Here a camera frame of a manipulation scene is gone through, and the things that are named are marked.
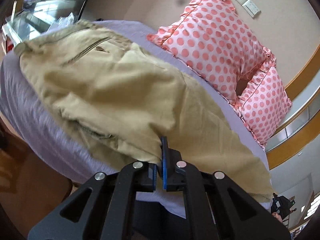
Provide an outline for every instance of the pink pillow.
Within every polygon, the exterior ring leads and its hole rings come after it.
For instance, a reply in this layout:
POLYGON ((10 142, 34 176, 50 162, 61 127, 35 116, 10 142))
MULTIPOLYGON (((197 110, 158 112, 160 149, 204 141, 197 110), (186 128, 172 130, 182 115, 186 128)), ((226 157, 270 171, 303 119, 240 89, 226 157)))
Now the pink pillow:
POLYGON ((149 34, 148 40, 185 62, 231 104, 237 81, 266 59, 230 0, 192 0, 178 22, 149 34))
POLYGON ((272 65, 269 70, 258 70, 238 97, 238 111, 262 144, 273 135, 292 106, 275 68, 275 57, 272 55, 267 61, 272 65))

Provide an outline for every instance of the mattress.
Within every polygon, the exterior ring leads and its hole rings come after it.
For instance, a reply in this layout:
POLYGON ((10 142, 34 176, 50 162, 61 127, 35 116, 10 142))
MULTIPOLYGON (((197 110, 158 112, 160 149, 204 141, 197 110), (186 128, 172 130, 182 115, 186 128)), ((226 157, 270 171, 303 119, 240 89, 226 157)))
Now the mattress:
MULTIPOLYGON (((257 144, 227 101, 183 62, 173 57, 171 53, 147 41, 147 34, 156 33, 153 29, 134 21, 102 21, 99 24, 129 38, 156 57, 194 77, 220 106, 231 129, 239 135, 241 142, 255 156, 259 157, 269 170, 264 150, 257 144)), ((55 124, 22 75, 19 58, 13 52, 8 53, 2 62, 0 89, 0 111, 32 150, 50 167, 79 183, 84 183, 98 171, 103 171, 106 174, 117 172, 104 163, 93 159, 87 149, 68 137, 55 124)), ((154 193, 139 192, 136 198, 141 201, 159 202, 169 212, 185 217, 182 193, 164 192, 161 189, 160 180, 157 181, 157 190, 154 193)), ((266 209, 270 207, 270 203, 261 203, 261 205, 266 209)))

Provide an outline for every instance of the bed sheet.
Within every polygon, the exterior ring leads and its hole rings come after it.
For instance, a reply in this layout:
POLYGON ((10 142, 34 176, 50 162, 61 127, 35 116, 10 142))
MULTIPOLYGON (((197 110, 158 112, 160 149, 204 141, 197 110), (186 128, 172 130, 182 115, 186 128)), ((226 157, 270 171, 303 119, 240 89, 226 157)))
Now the bed sheet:
MULTIPOLYGON (((231 129, 239 135, 241 142, 255 156, 259 157, 269 170, 265 152, 256 143, 252 134, 246 129, 225 99, 183 62, 147 41, 146 35, 155 33, 153 29, 134 21, 102 21, 98 23, 129 38, 156 57, 198 80, 220 106, 231 129)), ((73 181, 84 183, 98 171, 103 171, 106 174, 117 172, 104 163, 93 159, 84 147, 69 138, 55 124, 28 81, 23 77, 20 71, 19 58, 13 52, 8 53, 0 68, 0 111, 45 163, 73 181)), ((137 199, 159 202, 169 212, 185 217, 181 192, 174 194, 164 192, 161 189, 161 180, 158 179, 157 181, 157 190, 154 193, 138 193, 137 199)), ((261 203, 261 205, 266 209, 270 207, 270 203, 261 203)))

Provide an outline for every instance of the person's hand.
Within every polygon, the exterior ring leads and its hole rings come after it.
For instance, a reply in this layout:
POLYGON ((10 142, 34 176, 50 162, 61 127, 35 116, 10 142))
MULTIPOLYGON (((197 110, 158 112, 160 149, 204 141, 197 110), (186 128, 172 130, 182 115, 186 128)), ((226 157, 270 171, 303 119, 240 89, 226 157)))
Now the person's hand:
POLYGON ((272 216, 275 217, 276 219, 278 219, 280 223, 282 223, 282 218, 281 218, 281 216, 280 216, 278 213, 273 212, 273 213, 272 213, 272 216))

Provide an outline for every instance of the triangular cutout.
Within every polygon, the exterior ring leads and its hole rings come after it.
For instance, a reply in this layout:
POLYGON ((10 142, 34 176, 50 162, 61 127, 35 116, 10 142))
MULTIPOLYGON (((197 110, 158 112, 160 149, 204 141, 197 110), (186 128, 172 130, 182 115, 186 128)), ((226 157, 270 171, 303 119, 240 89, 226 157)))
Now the triangular cutout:
POLYGON ((228 193, 241 221, 245 221, 257 215, 257 212, 232 188, 228 188, 228 193))
POLYGON ((74 223, 78 222, 91 193, 92 190, 87 188, 68 206, 61 210, 60 215, 74 223))

